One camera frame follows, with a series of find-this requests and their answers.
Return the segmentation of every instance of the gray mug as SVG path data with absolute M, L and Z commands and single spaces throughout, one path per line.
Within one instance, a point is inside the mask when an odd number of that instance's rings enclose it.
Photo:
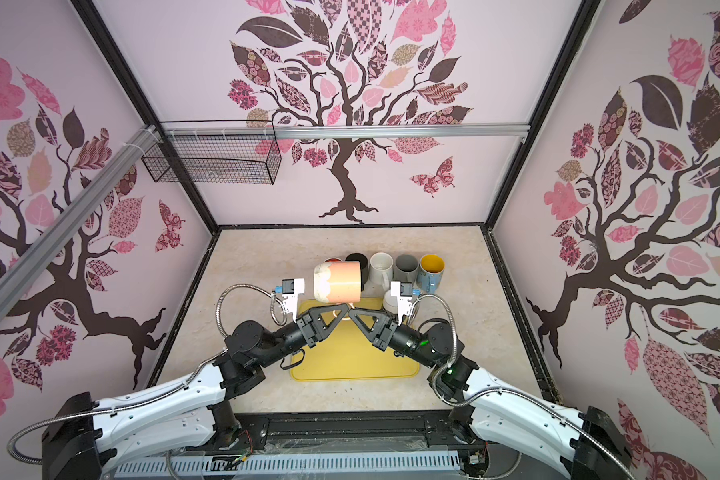
M 394 261 L 393 280 L 395 282 L 416 281 L 416 273 L 418 270 L 418 260 L 413 255 L 398 255 Z

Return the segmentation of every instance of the pink wall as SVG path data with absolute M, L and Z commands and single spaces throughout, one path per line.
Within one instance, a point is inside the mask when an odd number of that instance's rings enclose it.
M 353 22 L 361 15 L 350 4 L 369 6 L 367 31 L 353 27 L 361 24 Z M 152 0 L 98 5 L 161 120 L 242 120 L 251 114 L 265 118 L 273 114 L 275 122 L 284 120 L 290 125 L 309 125 L 311 120 L 325 125 L 334 121 L 352 124 L 360 108 L 367 121 L 368 114 L 381 101 L 374 94 L 390 97 L 384 103 L 385 109 L 374 112 L 373 124 L 386 124 L 388 116 L 384 112 L 388 110 L 389 116 L 408 111 L 410 115 L 402 124 L 412 124 L 414 115 L 450 107 L 455 115 L 447 111 L 442 115 L 449 121 L 528 121 L 577 6 L 575 0 L 209 0 L 197 2 L 192 8 L 182 2 Z M 302 28 L 310 18 L 325 28 Z M 262 33 L 257 25 L 264 21 L 280 22 L 278 26 L 286 26 L 283 31 L 291 29 L 292 33 Z M 345 25 L 348 37 L 342 35 Z M 305 52 L 328 56 L 328 47 L 336 49 L 340 36 L 360 48 L 355 53 L 356 62 L 337 55 L 331 59 L 337 73 L 331 72 L 325 61 L 311 57 L 312 63 L 308 64 L 305 57 L 299 56 Z M 239 45 L 237 50 L 230 42 Z M 419 57 L 431 47 L 432 56 L 418 74 Z M 263 84 L 269 83 L 270 88 L 262 88 L 254 75 L 247 78 L 238 68 L 238 63 L 243 62 L 248 72 L 248 52 L 244 48 L 255 51 L 252 64 L 266 67 L 259 81 L 266 78 Z M 289 78 L 284 68 L 300 68 L 303 72 L 308 68 L 317 74 L 312 82 L 314 91 L 308 78 L 299 80 L 293 73 Z M 379 75 L 369 75 L 363 86 L 360 70 L 367 68 Z M 330 103 L 335 92 L 341 91 L 339 78 L 347 85 L 349 96 L 344 99 L 339 94 L 318 120 L 317 102 L 323 106 Z M 414 80 L 421 84 L 414 88 Z M 233 82 L 240 90 L 232 89 Z M 280 88 L 277 82 L 286 86 Z M 436 84 L 442 89 L 451 85 L 450 96 L 417 93 Z M 288 88 L 299 93 L 288 99 L 282 91 Z M 302 118 L 282 110 L 275 112 L 278 105 L 271 95 Z M 305 104 L 299 103 L 299 95 L 303 95 Z M 400 99 L 390 108 L 397 97 Z M 408 110 L 412 102 L 416 108 Z M 330 113 L 338 104 L 345 110 L 337 111 L 337 118 L 331 119 Z M 467 114 L 466 108 L 472 110 Z M 283 161 L 274 186 L 198 187 L 221 224 L 484 221 L 516 139 L 429 140 L 421 148 L 406 147 L 402 144 L 405 140 L 401 143 L 377 138 L 376 145 L 366 141 L 363 150 L 373 151 L 374 160 L 364 157 L 358 162 L 354 148 L 342 147 L 336 158 L 328 155 L 329 141 L 324 139 L 317 143 L 316 151 L 325 152 L 325 161 L 317 159 L 312 165 L 300 160 L 298 154 L 294 157 L 292 142 L 284 142 Z M 314 147 L 299 145 L 297 149 Z M 437 176 L 438 168 L 449 158 L 451 170 Z M 412 178 L 419 178 L 424 185 L 416 185 Z M 424 191 L 427 184 L 430 190 L 437 187 L 438 191 L 434 195 Z M 241 204 L 247 206 L 230 207 Z M 321 217 L 330 211 L 335 213 Z
M 606 2 L 497 236 L 566 403 L 720 478 L 720 0 Z
M 0 276 L 140 126 L 68 2 L 0 2 Z M 144 385 L 209 238 L 141 162 L 118 183 L 0 324 L 0 477 L 40 476 L 5 444 L 69 396 Z

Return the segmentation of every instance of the black mug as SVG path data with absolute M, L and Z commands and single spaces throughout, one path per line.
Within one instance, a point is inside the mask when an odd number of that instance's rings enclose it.
M 349 254 L 346 261 L 360 263 L 360 291 L 365 290 L 365 282 L 368 281 L 368 258 L 363 254 Z

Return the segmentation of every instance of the blue mug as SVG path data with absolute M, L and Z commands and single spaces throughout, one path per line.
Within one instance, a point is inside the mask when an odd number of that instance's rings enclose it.
M 438 289 L 443 271 L 445 271 L 445 261 L 435 254 L 424 255 L 418 261 L 416 281 L 422 293 L 434 293 Z

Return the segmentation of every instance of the white cup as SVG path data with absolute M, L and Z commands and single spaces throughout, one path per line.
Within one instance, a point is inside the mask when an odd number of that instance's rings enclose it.
M 397 297 L 392 296 L 392 290 L 387 290 L 387 293 L 384 294 L 384 300 L 382 303 L 384 304 L 384 310 L 387 312 L 398 312 L 398 299 Z
M 392 267 L 394 261 L 390 254 L 379 252 L 371 257 L 371 271 L 368 274 L 368 280 L 373 283 L 377 283 L 384 288 L 389 290 L 389 283 L 392 282 Z

